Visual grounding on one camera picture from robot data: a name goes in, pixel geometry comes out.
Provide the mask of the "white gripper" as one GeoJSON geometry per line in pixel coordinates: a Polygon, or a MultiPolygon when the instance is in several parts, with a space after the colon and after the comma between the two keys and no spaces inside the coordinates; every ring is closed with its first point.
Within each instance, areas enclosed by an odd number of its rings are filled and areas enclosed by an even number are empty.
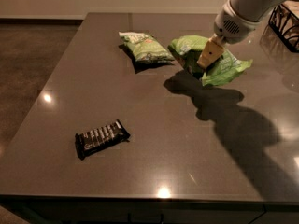
{"type": "Polygon", "coordinates": [[[208,39],[197,61],[207,69],[216,62],[224,52],[226,44],[235,44],[244,40],[256,27],[259,21],[250,21],[240,16],[228,0],[214,21],[214,35],[208,39]]]}

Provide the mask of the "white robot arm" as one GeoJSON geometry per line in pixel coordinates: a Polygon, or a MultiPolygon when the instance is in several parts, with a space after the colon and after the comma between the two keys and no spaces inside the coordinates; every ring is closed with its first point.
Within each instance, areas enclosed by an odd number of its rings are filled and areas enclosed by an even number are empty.
{"type": "Polygon", "coordinates": [[[214,21],[214,35],[210,37],[198,59],[207,69],[224,52],[226,44],[244,40],[277,5],[287,0],[227,0],[214,21]]]}

